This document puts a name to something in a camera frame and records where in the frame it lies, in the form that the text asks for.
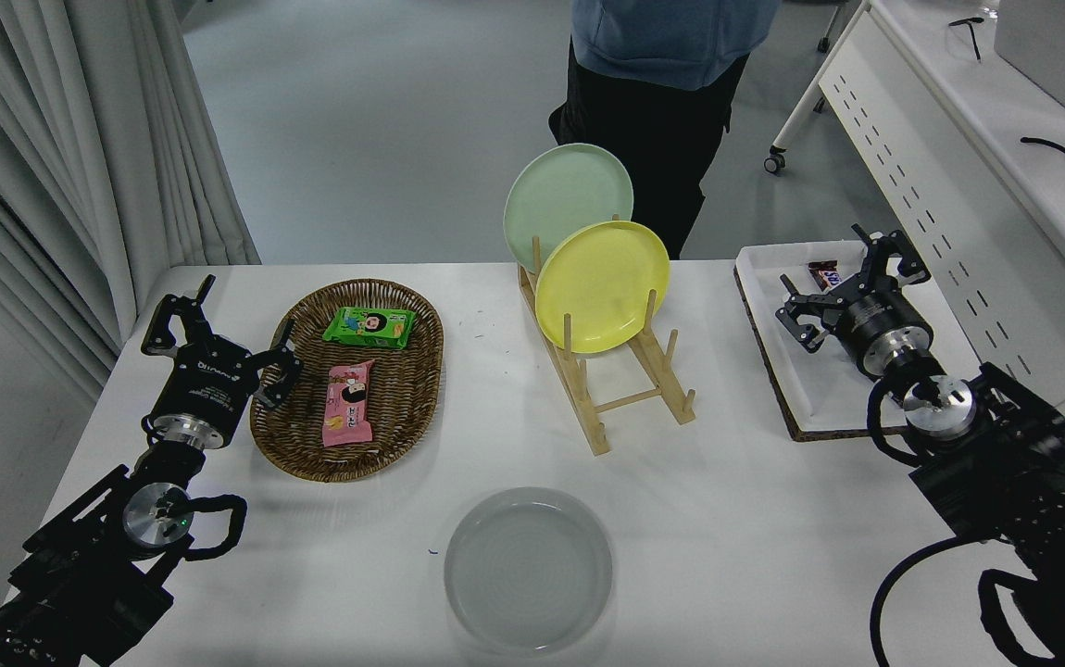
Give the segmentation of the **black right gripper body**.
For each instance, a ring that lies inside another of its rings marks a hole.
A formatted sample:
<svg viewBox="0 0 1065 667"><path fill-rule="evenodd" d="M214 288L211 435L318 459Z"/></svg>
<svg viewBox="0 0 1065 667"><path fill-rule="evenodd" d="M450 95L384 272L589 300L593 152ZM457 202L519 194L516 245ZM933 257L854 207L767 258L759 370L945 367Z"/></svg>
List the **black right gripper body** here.
<svg viewBox="0 0 1065 667"><path fill-rule="evenodd" d="M933 330L900 292L874 292L846 308L838 339L862 374L883 376L892 359L929 353Z"/></svg>

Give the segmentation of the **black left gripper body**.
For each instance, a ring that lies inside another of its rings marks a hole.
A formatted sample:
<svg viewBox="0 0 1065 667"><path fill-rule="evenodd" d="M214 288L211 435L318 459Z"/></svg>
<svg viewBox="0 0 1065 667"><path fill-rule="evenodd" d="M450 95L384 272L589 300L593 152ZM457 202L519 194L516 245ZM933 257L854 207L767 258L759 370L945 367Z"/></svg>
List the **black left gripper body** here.
<svg viewBox="0 0 1065 667"><path fill-rule="evenodd" d="M173 372L151 412L159 439L228 445L257 388L252 353L232 341L174 349Z"/></svg>

